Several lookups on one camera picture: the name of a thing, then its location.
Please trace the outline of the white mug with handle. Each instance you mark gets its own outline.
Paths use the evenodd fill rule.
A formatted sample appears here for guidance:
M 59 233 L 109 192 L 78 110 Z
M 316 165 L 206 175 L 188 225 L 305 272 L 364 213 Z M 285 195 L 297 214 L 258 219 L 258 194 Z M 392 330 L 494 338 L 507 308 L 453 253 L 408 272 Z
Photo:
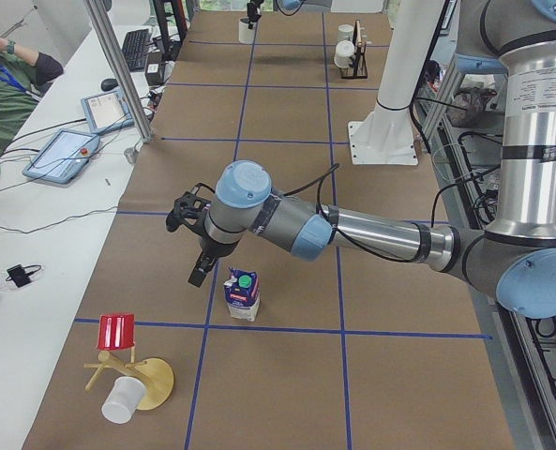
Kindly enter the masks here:
M 248 18 L 241 18 L 238 23 L 238 40 L 242 44 L 251 45 L 254 41 L 256 27 L 248 29 Z

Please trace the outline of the blue white milk carton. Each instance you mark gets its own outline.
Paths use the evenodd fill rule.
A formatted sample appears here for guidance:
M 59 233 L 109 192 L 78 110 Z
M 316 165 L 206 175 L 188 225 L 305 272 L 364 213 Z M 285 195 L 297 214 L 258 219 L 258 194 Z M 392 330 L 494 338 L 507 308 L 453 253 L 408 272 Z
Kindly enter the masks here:
M 232 318 L 254 322 L 260 305 L 260 281 L 256 272 L 229 268 L 223 283 L 224 296 Z

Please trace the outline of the white cup left in rack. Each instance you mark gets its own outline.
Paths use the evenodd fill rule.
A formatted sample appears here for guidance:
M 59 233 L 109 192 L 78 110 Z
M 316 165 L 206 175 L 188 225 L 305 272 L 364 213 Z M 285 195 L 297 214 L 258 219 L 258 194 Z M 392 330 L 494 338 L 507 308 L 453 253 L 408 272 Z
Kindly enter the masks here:
M 337 43 L 341 41 L 353 41 L 354 26 L 349 23 L 343 23 L 338 26 Z

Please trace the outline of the red plastic cup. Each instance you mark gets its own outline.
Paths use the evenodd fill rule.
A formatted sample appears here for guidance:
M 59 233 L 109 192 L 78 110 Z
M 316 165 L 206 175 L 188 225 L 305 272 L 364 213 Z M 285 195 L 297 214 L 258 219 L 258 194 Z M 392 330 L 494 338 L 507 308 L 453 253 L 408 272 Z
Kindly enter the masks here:
M 97 349 L 126 350 L 135 346 L 135 315 L 119 312 L 103 314 L 98 323 Z

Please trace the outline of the wooden cup tree stand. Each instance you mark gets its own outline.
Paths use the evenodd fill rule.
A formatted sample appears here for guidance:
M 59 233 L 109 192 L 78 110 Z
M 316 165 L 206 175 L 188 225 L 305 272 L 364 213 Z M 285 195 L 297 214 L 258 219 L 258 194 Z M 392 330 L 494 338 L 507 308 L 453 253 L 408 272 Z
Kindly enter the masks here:
M 84 387 L 89 391 L 102 371 L 112 368 L 124 376 L 137 379 L 145 386 L 143 399 L 137 406 L 139 411 L 150 411 L 164 403 L 173 391 L 175 377 L 173 369 L 165 360 L 158 357 L 135 361 L 136 347 L 130 349 L 130 361 L 125 362 L 110 351 L 100 351 L 97 363 L 86 363 L 85 368 L 94 368 L 95 372 Z

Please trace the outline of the white plastic cup on stand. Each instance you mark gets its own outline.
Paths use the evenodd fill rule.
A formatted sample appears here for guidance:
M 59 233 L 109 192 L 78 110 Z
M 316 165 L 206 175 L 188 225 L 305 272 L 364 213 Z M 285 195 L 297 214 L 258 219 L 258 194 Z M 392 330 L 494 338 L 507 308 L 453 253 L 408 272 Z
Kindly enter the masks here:
M 145 395 L 146 387 L 140 380 L 129 376 L 119 377 L 105 399 L 101 412 L 108 421 L 123 425 L 131 419 Z

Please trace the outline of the black power supply box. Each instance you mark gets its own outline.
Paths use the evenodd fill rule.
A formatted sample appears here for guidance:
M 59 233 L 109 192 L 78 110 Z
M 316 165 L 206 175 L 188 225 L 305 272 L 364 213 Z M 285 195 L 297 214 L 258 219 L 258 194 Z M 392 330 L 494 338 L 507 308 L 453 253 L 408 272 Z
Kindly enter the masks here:
M 149 86 L 161 86 L 169 79 L 173 63 L 163 58 L 161 51 L 150 52 L 147 55 L 144 76 Z

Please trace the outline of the black keyboard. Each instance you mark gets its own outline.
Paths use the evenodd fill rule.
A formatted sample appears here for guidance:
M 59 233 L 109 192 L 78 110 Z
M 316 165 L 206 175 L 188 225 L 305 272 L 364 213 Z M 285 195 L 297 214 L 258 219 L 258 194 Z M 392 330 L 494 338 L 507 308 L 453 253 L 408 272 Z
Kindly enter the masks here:
M 126 33 L 122 44 L 122 54 L 131 72 L 145 69 L 149 38 L 150 34 L 147 29 Z

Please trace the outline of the black computer mouse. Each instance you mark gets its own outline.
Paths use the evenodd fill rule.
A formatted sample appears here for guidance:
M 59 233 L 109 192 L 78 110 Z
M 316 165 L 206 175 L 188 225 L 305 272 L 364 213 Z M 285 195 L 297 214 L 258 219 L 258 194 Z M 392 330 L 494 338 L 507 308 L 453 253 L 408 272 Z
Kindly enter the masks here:
M 100 90 L 103 92 L 108 92 L 113 90 L 117 86 L 118 81 L 115 78 L 107 78 L 100 83 Z

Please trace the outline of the far blue teach pendant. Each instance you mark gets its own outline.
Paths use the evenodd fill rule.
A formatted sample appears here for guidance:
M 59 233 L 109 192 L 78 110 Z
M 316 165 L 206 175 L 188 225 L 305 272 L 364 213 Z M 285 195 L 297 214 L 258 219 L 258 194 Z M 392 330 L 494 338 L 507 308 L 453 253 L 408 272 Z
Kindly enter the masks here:
M 133 117 L 120 88 L 81 99 L 89 130 L 98 135 L 131 127 Z

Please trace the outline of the blue teach pendant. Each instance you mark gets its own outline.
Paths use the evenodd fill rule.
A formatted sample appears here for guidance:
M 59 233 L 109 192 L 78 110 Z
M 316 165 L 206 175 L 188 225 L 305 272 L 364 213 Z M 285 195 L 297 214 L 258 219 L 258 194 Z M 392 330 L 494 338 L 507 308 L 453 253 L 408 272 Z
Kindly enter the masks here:
M 89 130 L 98 135 L 131 127 L 133 117 L 120 88 L 81 99 Z
M 23 168 L 22 174 L 41 182 L 68 184 L 98 152 L 99 144 L 97 134 L 61 129 Z

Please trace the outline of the near blue teach pendant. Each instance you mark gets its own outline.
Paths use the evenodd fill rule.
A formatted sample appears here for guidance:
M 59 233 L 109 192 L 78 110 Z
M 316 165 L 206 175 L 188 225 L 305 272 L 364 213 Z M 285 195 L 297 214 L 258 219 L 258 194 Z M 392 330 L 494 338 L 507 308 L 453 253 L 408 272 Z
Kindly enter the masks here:
M 98 152 L 99 144 L 97 134 L 61 129 L 23 168 L 22 174 L 41 182 L 68 184 Z

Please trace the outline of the small black adapter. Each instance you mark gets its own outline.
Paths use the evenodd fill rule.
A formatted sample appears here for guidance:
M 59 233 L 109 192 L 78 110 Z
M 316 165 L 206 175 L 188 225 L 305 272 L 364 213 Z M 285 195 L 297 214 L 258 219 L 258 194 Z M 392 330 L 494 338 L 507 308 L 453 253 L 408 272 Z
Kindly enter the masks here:
M 12 281 L 17 288 L 26 286 L 32 282 L 31 276 L 42 269 L 40 264 L 30 264 L 27 266 L 17 264 L 7 270 L 7 281 Z

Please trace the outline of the seated person in green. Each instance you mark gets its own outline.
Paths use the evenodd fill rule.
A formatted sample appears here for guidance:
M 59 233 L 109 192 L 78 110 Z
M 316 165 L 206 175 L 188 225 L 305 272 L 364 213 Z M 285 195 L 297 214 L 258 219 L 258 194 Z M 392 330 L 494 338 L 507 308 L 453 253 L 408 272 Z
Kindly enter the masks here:
M 38 105 L 41 87 L 63 73 L 52 56 L 0 37 L 0 156 Z

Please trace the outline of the aluminium frame post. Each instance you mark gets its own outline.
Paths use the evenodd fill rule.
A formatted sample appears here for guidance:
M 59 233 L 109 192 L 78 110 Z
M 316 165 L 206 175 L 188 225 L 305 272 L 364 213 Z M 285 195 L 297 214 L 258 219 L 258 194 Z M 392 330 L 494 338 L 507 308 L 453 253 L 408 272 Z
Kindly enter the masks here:
M 152 129 L 144 113 L 144 108 L 136 91 L 128 65 L 120 49 L 112 23 L 101 0 L 84 0 L 86 12 L 94 26 L 101 49 L 122 89 L 128 111 L 144 143 L 152 138 Z

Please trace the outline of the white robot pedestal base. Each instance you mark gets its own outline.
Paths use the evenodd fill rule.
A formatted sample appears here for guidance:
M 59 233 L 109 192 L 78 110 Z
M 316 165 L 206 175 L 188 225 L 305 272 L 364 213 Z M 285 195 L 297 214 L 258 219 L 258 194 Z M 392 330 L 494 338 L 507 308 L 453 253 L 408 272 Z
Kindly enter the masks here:
M 409 108 L 446 9 L 444 0 L 400 2 L 375 108 L 364 120 L 348 124 L 354 165 L 418 163 Z

